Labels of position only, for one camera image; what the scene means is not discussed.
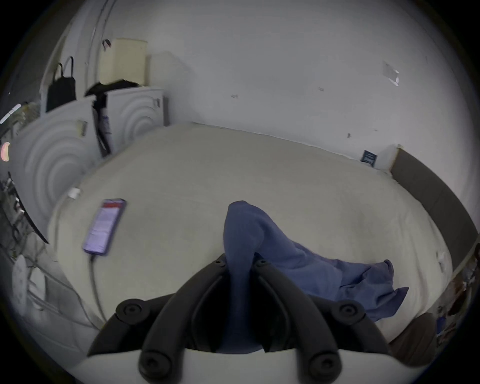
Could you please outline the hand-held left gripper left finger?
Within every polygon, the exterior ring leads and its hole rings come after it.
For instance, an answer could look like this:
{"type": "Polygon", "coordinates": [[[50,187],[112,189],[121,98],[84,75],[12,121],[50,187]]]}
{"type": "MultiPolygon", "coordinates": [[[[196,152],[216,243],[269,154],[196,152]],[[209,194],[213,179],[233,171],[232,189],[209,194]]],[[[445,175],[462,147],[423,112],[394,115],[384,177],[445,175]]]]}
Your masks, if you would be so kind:
{"type": "Polygon", "coordinates": [[[87,357],[141,351],[137,367],[147,382],[179,383],[186,348],[216,352],[221,346],[230,287],[222,254],[176,293],[124,300],[94,339],[87,357]]]}

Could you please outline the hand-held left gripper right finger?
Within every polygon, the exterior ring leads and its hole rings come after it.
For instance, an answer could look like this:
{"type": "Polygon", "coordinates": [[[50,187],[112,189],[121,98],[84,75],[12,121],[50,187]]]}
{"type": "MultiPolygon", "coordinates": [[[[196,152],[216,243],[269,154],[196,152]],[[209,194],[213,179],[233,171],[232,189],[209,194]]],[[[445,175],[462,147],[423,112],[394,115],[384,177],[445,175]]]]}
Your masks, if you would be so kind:
{"type": "Polygon", "coordinates": [[[265,352],[296,350],[300,382],[334,382],[347,351],[390,356],[386,339],[354,300],[307,295],[264,259],[250,269],[250,329],[265,352]]]}

